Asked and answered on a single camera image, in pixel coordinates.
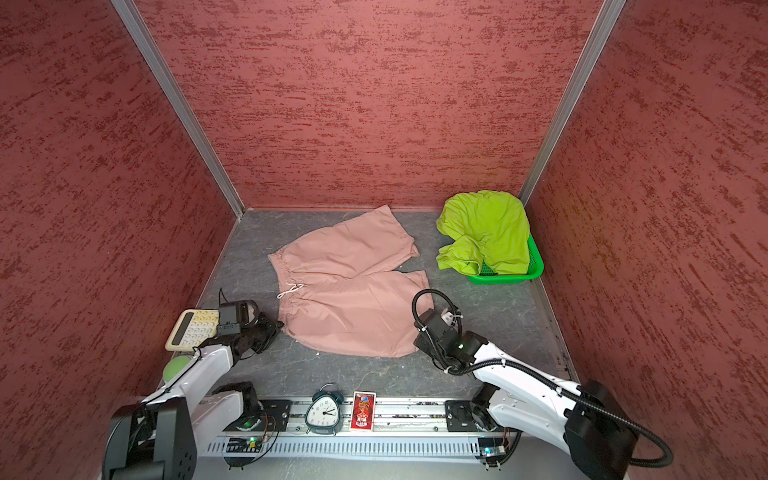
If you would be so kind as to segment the pink shorts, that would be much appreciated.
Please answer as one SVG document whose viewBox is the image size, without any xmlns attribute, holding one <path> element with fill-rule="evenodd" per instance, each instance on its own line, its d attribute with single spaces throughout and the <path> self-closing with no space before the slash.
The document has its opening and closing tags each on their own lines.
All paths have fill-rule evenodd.
<svg viewBox="0 0 768 480">
<path fill-rule="evenodd" d="M 400 358 L 415 352 L 413 316 L 432 308 L 414 238 L 388 206 L 314 230 L 270 254 L 284 332 L 321 352 Z"/>
</svg>

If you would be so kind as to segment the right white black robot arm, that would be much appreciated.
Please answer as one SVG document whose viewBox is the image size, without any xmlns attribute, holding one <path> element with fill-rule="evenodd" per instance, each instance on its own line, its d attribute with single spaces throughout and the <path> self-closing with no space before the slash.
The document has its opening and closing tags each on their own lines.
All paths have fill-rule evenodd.
<svg viewBox="0 0 768 480">
<path fill-rule="evenodd" d="M 483 383 L 471 401 L 478 425 L 533 435 L 568 453 L 590 479 L 625 477 L 638 434 L 565 396 L 570 392 L 611 415 L 625 417 L 605 386 L 594 380 L 578 384 L 548 375 L 474 332 L 460 333 L 433 309 L 421 314 L 415 327 L 414 345 L 433 360 L 442 353 L 448 365 L 474 369 L 472 375 Z"/>
</svg>

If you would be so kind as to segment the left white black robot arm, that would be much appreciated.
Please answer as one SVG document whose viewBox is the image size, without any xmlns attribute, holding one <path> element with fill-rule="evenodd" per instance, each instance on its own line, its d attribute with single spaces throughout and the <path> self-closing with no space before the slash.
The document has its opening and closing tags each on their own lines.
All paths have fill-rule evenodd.
<svg viewBox="0 0 768 480">
<path fill-rule="evenodd" d="M 198 455 L 220 434 L 243 433 L 248 448 L 269 452 L 286 428 L 288 405 L 271 408 L 250 382 L 218 386 L 239 361 L 264 352 L 283 330 L 253 300 L 220 302 L 215 321 L 184 311 L 169 337 L 191 355 L 157 391 L 112 416 L 104 479 L 190 479 Z"/>
</svg>

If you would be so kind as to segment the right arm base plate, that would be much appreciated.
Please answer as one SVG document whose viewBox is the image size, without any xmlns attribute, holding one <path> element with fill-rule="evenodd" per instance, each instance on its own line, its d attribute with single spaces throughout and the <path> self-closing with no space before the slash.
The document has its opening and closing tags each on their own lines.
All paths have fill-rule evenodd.
<svg viewBox="0 0 768 480">
<path fill-rule="evenodd" d="M 449 432 L 495 432 L 499 429 L 488 410 L 476 402 L 447 400 L 444 407 Z"/>
</svg>

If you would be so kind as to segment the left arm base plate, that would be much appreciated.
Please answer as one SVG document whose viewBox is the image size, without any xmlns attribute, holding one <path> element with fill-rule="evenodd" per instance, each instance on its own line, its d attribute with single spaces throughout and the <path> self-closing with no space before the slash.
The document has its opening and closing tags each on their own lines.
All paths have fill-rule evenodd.
<svg viewBox="0 0 768 480">
<path fill-rule="evenodd" d="M 293 402 L 287 399 L 261 400 L 255 410 L 244 412 L 225 432 L 264 433 L 285 431 Z"/>
</svg>

